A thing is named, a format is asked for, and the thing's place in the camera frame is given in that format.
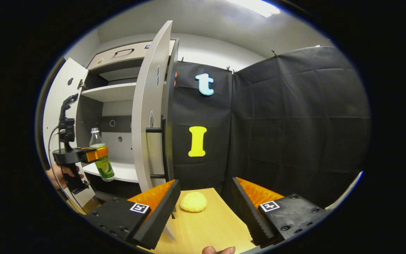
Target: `wooden table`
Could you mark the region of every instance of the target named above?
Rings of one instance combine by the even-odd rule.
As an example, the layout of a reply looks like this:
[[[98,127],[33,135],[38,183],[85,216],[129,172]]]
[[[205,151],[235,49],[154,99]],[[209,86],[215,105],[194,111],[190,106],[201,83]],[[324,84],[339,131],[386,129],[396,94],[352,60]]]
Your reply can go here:
[[[200,192],[208,200],[201,212],[187,212],[179,207],[181,199],[190,192]],[[256,247],[252,242],[247,226],[232,212],[214,188],[181,191],[176,212],[171,220],[176,241],[164,232],[156,249],[148,250],[155,254],[201,254],[206,246],[214,246],[217,251],[235,246],[236,254]]]

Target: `black curtain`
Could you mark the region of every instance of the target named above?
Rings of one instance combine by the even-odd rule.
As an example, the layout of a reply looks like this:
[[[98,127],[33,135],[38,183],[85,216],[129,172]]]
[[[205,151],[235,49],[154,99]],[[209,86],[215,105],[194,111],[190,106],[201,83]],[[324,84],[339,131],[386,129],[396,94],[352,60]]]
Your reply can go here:
[[[183,190],[215,188],[235,211],[241,177],[281,195],[332,204],[362,170],[370,140],[358,74],[332,47],[295,50],[232,75],[178,63],[173,101],[174,174]],[[214,79],[202,95],[195,76]],[[203,126],[203,157],[189,157],[189,127]]]

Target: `ceiling light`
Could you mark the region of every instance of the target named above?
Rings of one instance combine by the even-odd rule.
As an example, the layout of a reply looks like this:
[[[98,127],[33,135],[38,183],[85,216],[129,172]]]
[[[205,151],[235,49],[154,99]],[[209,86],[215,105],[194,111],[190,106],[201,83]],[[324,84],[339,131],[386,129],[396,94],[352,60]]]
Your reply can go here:
[[[253,10],[254,12],[258,13],[259,15],[265,18],[271,16],[272,14],[280,13],[280,10],[277,7],[261,0],[225,0],[225,1]]]

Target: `plastic bottle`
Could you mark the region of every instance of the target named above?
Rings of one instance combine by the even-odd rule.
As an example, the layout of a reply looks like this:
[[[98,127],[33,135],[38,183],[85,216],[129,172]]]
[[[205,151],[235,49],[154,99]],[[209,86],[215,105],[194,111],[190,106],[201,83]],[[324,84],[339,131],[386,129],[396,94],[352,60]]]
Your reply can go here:
[[[103,139],[100,136],[100,131],[98,128],[92,128],[92,137],[90,138],[90,147],[92,148],[102,148],[105,147]],[[111,162],[107,155],[95,162],[98,172],[100,173],[103,181],[110,182],[115,179],[114,170],[112,170]]]

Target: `ceiling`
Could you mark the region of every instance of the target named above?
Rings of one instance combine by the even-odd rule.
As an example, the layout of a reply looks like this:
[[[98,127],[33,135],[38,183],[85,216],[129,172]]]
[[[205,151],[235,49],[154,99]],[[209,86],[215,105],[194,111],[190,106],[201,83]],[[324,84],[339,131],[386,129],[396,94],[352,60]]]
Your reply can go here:
[[[167,20],[172,32],[211,37],[251,50],[265,58],[330,41],[281,10],[267,18],[224,0],[151,0],[98,27],[100,42],[136,34],[157,33]]]

